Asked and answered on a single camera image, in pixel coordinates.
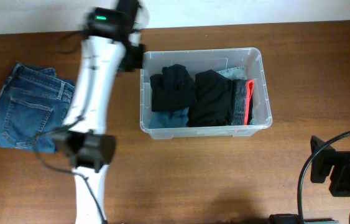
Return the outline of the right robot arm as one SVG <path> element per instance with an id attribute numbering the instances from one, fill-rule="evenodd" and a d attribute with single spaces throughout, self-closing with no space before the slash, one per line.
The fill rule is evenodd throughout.
<path id="1" fill-rule="evenodd" d="M 310 181 L 322 184 L 329 177 L 329 191 L 334 197 L 350 197 L 350 151 L 337 151 L 331 145 L 350 136 L 346 131 L 328 141 L 317 136 L 310 139 L 311 156 L 304 163 L 297 185 L 297 214 L 276 214 L 269 217 L 269 223 L 337 223 L 332 219 L 306 220 L 303 214 L 302 196 L 303 182 L 308 168 L 311 169 Z"/>

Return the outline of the black shorts red grey waistband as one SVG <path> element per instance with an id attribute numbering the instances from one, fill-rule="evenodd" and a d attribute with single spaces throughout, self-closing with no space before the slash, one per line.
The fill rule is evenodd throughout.
<path id="1" fill-rule="evenodd" d="M 189 127 L 232 126 L 233 81 L 214 70 L 196 74 L 197 102 L 188 110 Z"/>

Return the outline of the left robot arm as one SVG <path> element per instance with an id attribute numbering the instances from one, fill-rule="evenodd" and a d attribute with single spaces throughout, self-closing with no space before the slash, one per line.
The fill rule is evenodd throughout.
<path id="1" fill-rule="evenodd" d="M 118 1 L 113 9 L 94 8 L 81 30 L 81 62 L 72 103 L 62 127 L 52 134 L 70 160 L 67 174 L 76 187 L 76 223 L 106 223 L 104 181 L 116 139 L 106 134 L 106 116 L 118 72 L 142 66 L 140 32 L 145 7 Z"/>

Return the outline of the dark blue jeans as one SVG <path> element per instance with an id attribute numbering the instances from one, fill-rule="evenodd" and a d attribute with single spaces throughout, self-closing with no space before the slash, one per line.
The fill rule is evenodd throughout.
<path id="1" fill-rule="evenodd" d="M 56 153 L 49 135 L 36 135 L 62 125 L 74 89 L 54 68 L 17 63 L 0 91 L 0 147 Z"/>

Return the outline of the small blue cloth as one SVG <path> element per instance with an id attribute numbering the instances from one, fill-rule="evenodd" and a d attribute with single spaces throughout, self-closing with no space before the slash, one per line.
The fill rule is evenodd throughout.
<path id="1" fill-rule="evenodd" d="M 149 128 L 187 128 L 188 110 L 189 108 L 173 112 L 153 112 Z"/>

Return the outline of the light blue jeans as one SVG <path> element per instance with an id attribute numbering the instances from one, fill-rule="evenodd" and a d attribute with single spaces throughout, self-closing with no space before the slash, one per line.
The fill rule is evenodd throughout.
<path id="1" fill-rule="evenodd" d="M 218 73 L 233 81 L 233 118 L 232 126 L 255 125 L 256 116 L 253 109 L 254 80 L 248 79 L 245 66 L 227 68 Z"/>

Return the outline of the black cloth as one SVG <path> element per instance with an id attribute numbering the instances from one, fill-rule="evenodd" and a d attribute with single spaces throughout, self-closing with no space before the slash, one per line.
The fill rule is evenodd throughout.
<path id="1" fill-rule="evenodd" d="M 150 77 L 152 111 L 173 112 L 197 102 L 195 81 L 183 65 L 163 67 L 161 74 Z"/>

